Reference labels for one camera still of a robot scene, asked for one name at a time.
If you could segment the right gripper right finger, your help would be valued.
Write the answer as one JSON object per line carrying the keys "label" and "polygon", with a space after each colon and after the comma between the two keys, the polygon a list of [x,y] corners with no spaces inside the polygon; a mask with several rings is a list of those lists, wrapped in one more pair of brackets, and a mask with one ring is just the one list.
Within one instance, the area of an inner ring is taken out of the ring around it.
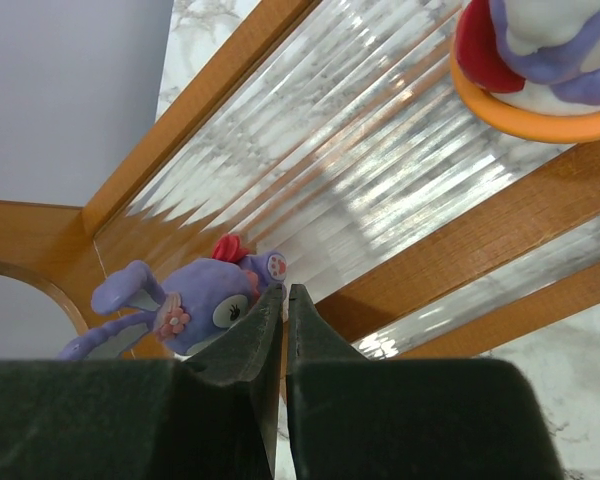
{"label": "right gripper right finger", "polygon": [[300,479],[559,479],[534,391],[489,358],[374,361],[289,293],[287,408]]}

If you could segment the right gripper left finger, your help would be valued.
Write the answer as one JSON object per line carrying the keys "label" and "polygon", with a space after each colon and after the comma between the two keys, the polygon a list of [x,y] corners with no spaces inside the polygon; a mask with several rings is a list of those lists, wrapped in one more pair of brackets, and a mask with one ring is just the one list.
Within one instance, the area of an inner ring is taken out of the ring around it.
{"label": "right gripper left finger", "polygon": [[281,287],[185,361],[0,361],[0,479],[270,479]]}

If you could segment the purple sitting bunny toy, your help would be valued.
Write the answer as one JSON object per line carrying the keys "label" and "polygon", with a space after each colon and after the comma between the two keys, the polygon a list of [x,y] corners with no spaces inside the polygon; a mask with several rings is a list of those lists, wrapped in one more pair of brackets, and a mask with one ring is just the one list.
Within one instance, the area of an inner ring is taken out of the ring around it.
{"label": "purple sitting bunny toy", "polygon": [[60,360],[117,358],[149,334],[170,351],[192,356],[239,322],[272,285],[283,285],[288,264],[278,251],[253,254],[237,235],[225,235],[209,258],[198,258],[158,282],[134,260],[92,295],[99,315],[134,312],[70,341]]}

